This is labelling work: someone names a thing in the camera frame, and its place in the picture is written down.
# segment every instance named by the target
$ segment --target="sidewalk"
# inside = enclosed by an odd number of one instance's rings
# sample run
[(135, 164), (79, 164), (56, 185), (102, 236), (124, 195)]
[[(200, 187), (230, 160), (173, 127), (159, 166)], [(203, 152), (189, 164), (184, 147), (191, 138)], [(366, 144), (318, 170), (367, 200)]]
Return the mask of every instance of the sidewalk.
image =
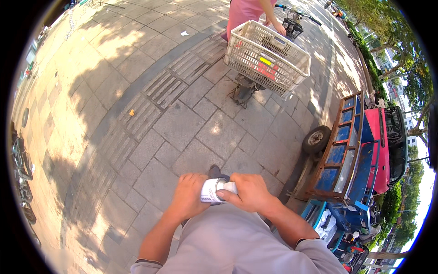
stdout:
[[(258, 173), (278, 195), (304, 136), (363, 86), (353, 45), (315, 2), (301, 6), (323, 26), (304, 21), (296, 41), (311, 53), (311, 76), (291, 100), (263, 90), (246, 109), (227, 97), (236, 85), (220, 38), (228, 1), (106, 3), (117, 7), (75, 7), (51, 31), (23, 106), (33, 227), (44, 253), (71, 251), (69, 273), (127, 273), (183, 173), (211, 164)], [(75, 29), (59, 43), (70, 18)]]

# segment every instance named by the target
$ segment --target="woman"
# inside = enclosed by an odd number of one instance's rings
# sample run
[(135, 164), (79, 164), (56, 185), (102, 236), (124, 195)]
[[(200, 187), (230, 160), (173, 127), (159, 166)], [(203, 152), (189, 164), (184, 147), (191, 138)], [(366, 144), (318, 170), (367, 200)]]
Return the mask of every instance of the woman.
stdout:
[(226, 41), (231, 37), (231, 30), (248, 20), (258, 21), (263, 12), (266, 14), (266, 21), (263, 23), (269, 26), (271, 23), (281, 35), (286, 35), (282, 23), (278, 22), (274, 15), (274, 5), (277, 0), (233, 0), (230, 2), (228, 25), (226, 36), (222, 35)]

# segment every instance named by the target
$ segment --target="pink dress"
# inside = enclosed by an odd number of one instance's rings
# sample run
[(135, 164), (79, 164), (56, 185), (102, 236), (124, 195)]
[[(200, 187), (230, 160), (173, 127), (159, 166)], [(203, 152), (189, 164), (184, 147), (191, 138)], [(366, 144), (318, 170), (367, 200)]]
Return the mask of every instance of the pink dress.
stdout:
[(228, 14), (228, 25), (226, 34), (228, 40), (231, 37), (231, 30), (248, 20), (258, 21), (260, 15), (263, 14), (259, 0), (232, 0), (230, 4), (230, 12)]

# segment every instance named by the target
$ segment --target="shirt sleeve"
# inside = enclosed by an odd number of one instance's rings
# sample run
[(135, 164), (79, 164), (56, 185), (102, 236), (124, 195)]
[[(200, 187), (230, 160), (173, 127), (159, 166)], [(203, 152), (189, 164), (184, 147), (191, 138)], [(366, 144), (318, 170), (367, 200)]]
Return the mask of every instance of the shirt sleeve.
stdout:
[(338, 258), (327, 248), (324, 240), (303, 240), (297, 244), (295, 250), (304, 253), (320, 273), (348, 274)]
[(131, 266), (131, 274), (156, 274), (162, 267), (158, 262), (139, 259)]

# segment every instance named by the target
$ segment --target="yellow reflector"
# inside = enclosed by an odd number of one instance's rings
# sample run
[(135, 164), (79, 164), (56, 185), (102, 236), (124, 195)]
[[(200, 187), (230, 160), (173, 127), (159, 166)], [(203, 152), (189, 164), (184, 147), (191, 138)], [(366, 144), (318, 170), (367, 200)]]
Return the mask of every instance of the yellow reflector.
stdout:
[(267, 59), (265, 59), (263, 57), (260, 57), (260, 61), (262, 61), (263, 63), (267, 64), (268, 66), (270, 66), (272, 64), (271, 61), (269, 61), (269, 60), (267, 60)]

